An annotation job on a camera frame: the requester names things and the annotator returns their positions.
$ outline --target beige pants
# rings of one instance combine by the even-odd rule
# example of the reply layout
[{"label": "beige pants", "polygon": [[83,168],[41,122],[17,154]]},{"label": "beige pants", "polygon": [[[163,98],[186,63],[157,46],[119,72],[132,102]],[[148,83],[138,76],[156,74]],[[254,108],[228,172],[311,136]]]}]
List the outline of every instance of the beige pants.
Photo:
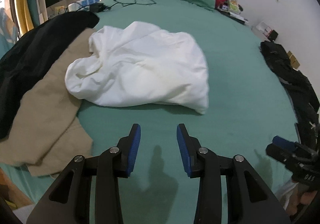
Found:
[{"label": "beige pants", "polygon": [[91,154],[92,139],[76,113],[81,100],[70,95],[64,77],[68,66],[89,57],[87,28],[63,52],[48,73],[24,94],[9,136],[0,142],[0,162],[27,164],[33,176],[60,172],[76,155]]}]

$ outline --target green bed sheet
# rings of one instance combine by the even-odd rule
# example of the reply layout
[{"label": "green bed sheet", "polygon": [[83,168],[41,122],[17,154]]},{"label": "green bed sheet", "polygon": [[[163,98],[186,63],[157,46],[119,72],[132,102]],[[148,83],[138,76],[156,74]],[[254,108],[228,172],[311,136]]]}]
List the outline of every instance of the green bed sheet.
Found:
[{"label": "green bed sheet", "polygon": [[[102,1],[109,6],[114,3]],[[111,108],[83,102],[78,116],[94,141],[93,155],[116,145],[133,123],[141,125],[134,171],[129,179],[119,180],[124,223],[193,222],[199,179],[189,179],[184,172],[176,140],[179,123],[216,154],[243,155],[275,191],[290,173],[267,157],[265,148],[275,135],[296,141],[296,118],[285,90],[259,52],[260,40],[250,28],[217,11],[181,0],[154,1],[157,4],[149,6],[118,4],[111,11],[99,13],[96,28],[125,28],[133,21],[144,21],[170,32],[190,33],[207,58],[209,109],[199,115],[173,105]],[[31,177],[25,168],[1,167],[34,202],[53,182],[51,177]],[[226,223],[227,197],[222,184],[222,223]]]}]

